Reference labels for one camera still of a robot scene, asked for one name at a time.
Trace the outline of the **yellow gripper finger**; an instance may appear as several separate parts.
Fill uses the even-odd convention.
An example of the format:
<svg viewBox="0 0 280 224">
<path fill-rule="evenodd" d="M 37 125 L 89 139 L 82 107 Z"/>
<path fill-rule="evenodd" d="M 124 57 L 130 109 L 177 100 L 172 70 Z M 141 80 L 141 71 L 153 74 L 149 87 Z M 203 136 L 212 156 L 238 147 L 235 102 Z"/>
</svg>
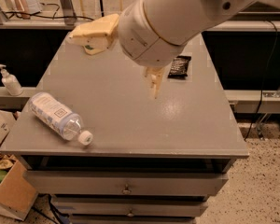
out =
<svg viewBox="0 0 280 224">
<path fill-rule="evenodd" d="M 149 80 L 149 86 L 154 99 L 158 97 L 161 87 L 162 77 L 164 74 L 163 67 L 146 67 L 145 78 Z"/>
<path fill-rule="evenodd" d="M 111 14 L 95 21 L 85 22 L 70 32 L 66 41 L 82 48 L 89 45 L 103 52 L 111 47 L 118 24 L 118 14 Z"/>
</svg>

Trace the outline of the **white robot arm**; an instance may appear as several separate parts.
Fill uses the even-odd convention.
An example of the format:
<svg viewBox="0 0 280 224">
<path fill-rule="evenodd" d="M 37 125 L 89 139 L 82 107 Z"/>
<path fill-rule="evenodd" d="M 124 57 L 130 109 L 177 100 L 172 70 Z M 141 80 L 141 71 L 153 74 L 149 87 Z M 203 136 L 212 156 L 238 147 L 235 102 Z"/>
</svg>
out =
<svg viewBox="0 0 280 224">
<path fill-rule="evenodd" d="M 146 68 L 151 89 L 157 92 L 164 67 L 193 37 L 255 2 L 280 8 L 280 0 L 135 0 L 119 15 L 80 24 L 67 42 L 94 55 L 117 38 L 123 52 Z"/>
</svg>

